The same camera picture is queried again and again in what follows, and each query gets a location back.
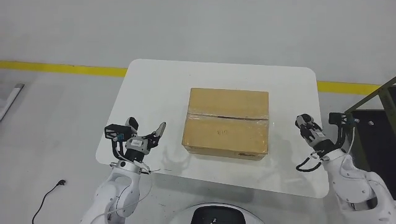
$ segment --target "white round robot body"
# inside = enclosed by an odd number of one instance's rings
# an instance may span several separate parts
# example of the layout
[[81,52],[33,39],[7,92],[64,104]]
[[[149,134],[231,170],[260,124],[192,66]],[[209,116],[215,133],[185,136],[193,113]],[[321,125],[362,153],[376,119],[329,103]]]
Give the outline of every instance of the white round robot body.
[[202,220],[202,222],[199,223],[213,223],[216,224],[216,222],[222,223],[221,222],[221,211],[217,211],[214,209],[231,209],[232,211],[235,211],[234,213],[236,213],[236,216],[242,214],[243,218],[244,218],[244,222],[241,221],[241,224],[264,224],[264,222],[262,220],[260,220],[257,216],[255,216],[254,214],[252,214],[251,212],[248,212],[247,210],[244,210],[240,207],[234,206],[234,205],[230,205],[230,204],[217,204],[217,203],[207,203],[207,204],[198,204],[198,205],[194,205],[191,207],[188,207],[180,212],[178,212],[173,219],[170,221],[170,224],[190,224],[192,223],[192,219],[194,216],[194,213],[196,212],[196,210],[198,209],[209,209],[211,210],[211,213],[209,215],[206,215],[205,217],[200,216],[200,219]]

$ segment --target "black cable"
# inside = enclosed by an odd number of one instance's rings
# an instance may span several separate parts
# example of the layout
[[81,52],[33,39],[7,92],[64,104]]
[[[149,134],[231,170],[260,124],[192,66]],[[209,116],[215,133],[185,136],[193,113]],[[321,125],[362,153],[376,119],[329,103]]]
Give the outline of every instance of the black cable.
[[35,215],[33,216],[32,224],[35,224],[35,218],[36,218],[37,214],[39,213],[39,211],[41,210],[41,208],[43,207],[45,197],[46,197],[49,193],[51,193],[53,190],[55,190],[55,188],[56,188],[57,186],[64,185],[65,183],[66,183],[66,180],[63,180],[63,179],[62,179],[62,180],[59,180],[59,182],[55,185],[55,187],[52,188],[52,190],[48,191],[47,194],[44,195],[44,198],[43,198],[43,201],[41,202],[40,208],[38,208],[37,212],[36,212]]
[[301,164],[296,166],[296,170],[297,171],[301,171],[303,173],[310,173],[310,172],[315,171],[316,169],[318,169],[321,166],[321,164],[322,164],[322,162],[319,162],[316,166],[314,166],[314,167],[312,167],[310,169],[300,169],[303,165],[305,165],[308,162],[308,160],[309,160],[309,157],[306,158],[305,161],[303,161]]

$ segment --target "cardboard box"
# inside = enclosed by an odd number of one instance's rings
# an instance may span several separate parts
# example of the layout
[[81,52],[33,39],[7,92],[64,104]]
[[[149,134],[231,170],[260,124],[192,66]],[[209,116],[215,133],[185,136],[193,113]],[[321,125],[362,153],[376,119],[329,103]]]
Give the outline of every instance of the cardboard box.
[[190,153],[260,160],[268,153],[267,92],[192,88],[182,145]]

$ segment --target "black metal frame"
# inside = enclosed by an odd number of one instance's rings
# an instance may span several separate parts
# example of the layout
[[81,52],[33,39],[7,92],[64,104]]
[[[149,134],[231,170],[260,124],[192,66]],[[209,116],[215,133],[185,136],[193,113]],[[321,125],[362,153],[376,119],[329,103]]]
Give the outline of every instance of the black metal frame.
[[360,106],[364,105],[369,100],[371,100],[372,98],[374,98],[375,96],[378,95],[378,97],[381,100],[381,103],[384,107],[385,113],[388,117],[389,123],[392,126],[392,129],[396,136],[396,106],[395,106],[395,103],[394,103],[394,101],[390,95],[390,92],[389,92],[389,88],[391,86],[393,86],[394,84],[396,84],[396,77],[394,77],[390,81],[386,82],[384,85],[379,87],[377,90],[370,93],[364,99],[360,100],[355,105],[353,105],[351,108],[347,109],[345,111],[345,114],[347,116],[351,117],[353,111],[357,110]]

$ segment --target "power cord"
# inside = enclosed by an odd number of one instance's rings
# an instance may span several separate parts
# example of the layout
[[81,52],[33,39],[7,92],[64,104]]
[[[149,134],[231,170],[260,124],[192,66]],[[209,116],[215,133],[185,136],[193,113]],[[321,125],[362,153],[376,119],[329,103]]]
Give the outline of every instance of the power cord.
[[43,207],[45,197],[46,197],[49,193],[51,193],[53,190],[55,190],[55,188],[56,188],[57,186],[64,185],[64,184],[66,184],[66,180],[63,180],[63,179],[62,179],[62,180],[59,180],[59,182],[55,185],[55,187],[52,188],[52,190],[48,191],[47,194],[44,195],[44,198],[43,198],[43,201],[41,202],[40,208],[37,210],[37,212],[36,212],[35,215],[33,216],[32,224],[35,224],[36,215],[39,213],[39,211],[40,211],[41,208]]

